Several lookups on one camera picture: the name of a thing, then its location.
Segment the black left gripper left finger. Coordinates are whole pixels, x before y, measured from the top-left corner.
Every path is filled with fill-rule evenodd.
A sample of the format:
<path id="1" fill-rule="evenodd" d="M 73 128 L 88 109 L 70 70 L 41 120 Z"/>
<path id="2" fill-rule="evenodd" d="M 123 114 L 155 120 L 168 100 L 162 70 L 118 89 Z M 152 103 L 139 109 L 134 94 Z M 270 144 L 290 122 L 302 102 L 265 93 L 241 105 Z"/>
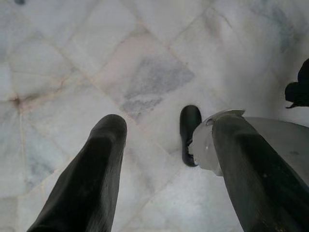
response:
<path id="1" fill-rule="evenodd" d="M 118 198 L 127 125 L 103 117 L 59 176 L 30 232 L 109 232 Z"/>

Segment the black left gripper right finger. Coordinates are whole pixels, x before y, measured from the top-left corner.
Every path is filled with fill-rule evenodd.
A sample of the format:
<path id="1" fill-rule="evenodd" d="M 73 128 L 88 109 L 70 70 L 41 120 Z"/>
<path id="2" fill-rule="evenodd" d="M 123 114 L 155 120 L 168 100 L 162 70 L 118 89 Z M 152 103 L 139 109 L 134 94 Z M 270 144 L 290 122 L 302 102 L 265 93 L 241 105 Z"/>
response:
<path id="1" fill-rule="evenodd" d="M 279 120 L 222 116 L 212 138 L 245 232 L 309 229 L 309 130 Z"/>

